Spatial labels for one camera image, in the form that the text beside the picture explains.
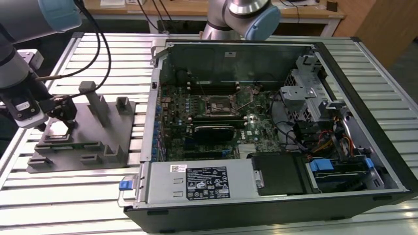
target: robotic arm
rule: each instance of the robotic arm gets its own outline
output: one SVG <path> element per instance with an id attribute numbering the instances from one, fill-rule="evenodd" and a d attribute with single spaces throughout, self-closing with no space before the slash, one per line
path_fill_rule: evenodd
<path id="1" fill-rule="evenodd" d="M 52 95 L 12 46 L 82 25 L 74 0 L 0 0 L 0 101 L 23 128 L 43 125 Z"/>
<path id="2" fill-rule="evenodd" d="M 270 0 L 210 0 L 208 23 L 202 35 L 207 40 L 266 40 L 281 20 Z"/>

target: aluminum table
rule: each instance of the aluminum table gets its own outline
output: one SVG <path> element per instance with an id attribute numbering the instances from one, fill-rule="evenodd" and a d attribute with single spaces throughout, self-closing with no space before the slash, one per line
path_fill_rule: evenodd
<path id="1" fill-rule="evenodd" d="M 99 93 L 107 101 L 128 96 L 136 102 L 128 168 L 28 174 L 27 162 L 40 139 L 36 130 L 17 131 L 0 160 L 0 234 L 146 234 L 126 217 L 118 205 L 119 181 L 138 173 L 143 125 L 152 67 L 151 42 L 167 38 L 159 34 L 107 34 L 114 66 L 111 77 Z M 198 35 L 171 36 L 198 39 Z M 271 37 L 277 41 L 322 41 L 394 146 L 413 172 L 418 175 L 418 106 L 378 63 L 362 43 L 350 38 Z M 68 74 L 82 68 L 96 52 L 96 37 L 87 33 L 72 38 L 53 70 L 53 75 Z M 52 94 L 75 94 L 82 81 L 100 83 L 107 68 L 107 54 L 102 47 L 98 62 L 76 75 L 48 82 Z M 75 99 L 86 102 L 84 97 Z M 134 193 L 126 193 L 126 201 Z M 418 234 L 418 200 L 373 209 L 351 219 L 314 221 L 272 226 L 256 226 L 182 234 L 271 235 L 306 234 Z"/>

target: wooden table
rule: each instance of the wooden table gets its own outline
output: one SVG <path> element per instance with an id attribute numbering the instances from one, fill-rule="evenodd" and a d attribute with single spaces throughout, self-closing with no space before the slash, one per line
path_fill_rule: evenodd
<path id="1" fill-rule="evenodd" d="M 100 8 L 100 0 L 84 0 L 84 2 L 87 9 L 94 14 L 96 19 L 146 20 L 146 17 L 138 5 L 127 4 L 126 8 L 103 9 Z M 167 14 L 159 3 L 159 0 L 156 0 L 155 3 L 162 15 L 166 16 Z M 207 2 L 194 0 L 163 0 L 163 3 L 174 20 L 207 20 Z M 159 17 L 151 0 L 147 0 L 143 8 L 150 17 L 151 23 L 154 25 L 158 25 L 156 22 L 159 20 Z M 327 11 L 326 9 L 321 9 L 319 6 L 299 7 L 299 18 L 298 10 L 295 8 L 282 9 L 281 12 L 282 23 L 325 24 L 326 26 L 321 34 L 321 36 L 325 37 L 333 36 L 339 21 L 346 17 L 345 13 L 341 10 L 338 12 L 333 12 Z M 158 33 L 158 30 L 155 30 L 151 24 L 150 31 L 151 33 Z"/>

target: label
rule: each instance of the label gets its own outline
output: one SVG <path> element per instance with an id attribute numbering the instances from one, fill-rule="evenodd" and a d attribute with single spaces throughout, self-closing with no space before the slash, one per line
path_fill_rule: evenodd
<path id="1" fill-rule="evenodd" d="M 178 173 L 178 172 L 186 172 L 187 165 L 170 165 L 170 172 Z"/>
<path id="2" fill-rule="evenodd" d="M 188 168 L 186 191 L 190 201 L 230 198 L 227 167 Z"/>
<path id="3" fill-rule="evenodd" d="M 24 102 L 24 103 L 17 104 L 17 105 L 15 106 L 15 108 L 16 108 L 17 111 L 23 111 L 23 110 L 28 109 L 29 107 L 31 107 L 29 102 Z"/>

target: blue tab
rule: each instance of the blue tab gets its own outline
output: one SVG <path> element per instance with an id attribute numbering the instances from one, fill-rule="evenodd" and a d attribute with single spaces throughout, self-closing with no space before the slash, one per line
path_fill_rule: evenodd
<path id="1" fill-rule="evenodd" d="M 119 183 L 119 190 L 120 191 L 132 190 L 134 189 L 132 186 L 134 186 L 134 182 L 131 180 L 120 181 L 120 183 Z"/>
<path id="2" fill-rule="evenodd" d="M 317 164 L 314 162 L 310 162 L 309 166 L 311 167 L 311 171 L 313 172 L 318 171 L 318 166 L 317 166 Z"/>
<path id="3" fill-rule="evenodd" d="M 374 164 L 370 158 L 366 158 L 366 164 L 367 164 L 369 169 L 374 168 Z"/>
<path id="4" fill-rule="evenodd" d="M 330 159 L 315 159 L 313 162 L 309 163 L 311 167 L 311 171 L 319 170 L 334 170 L 333 163 Z"/>

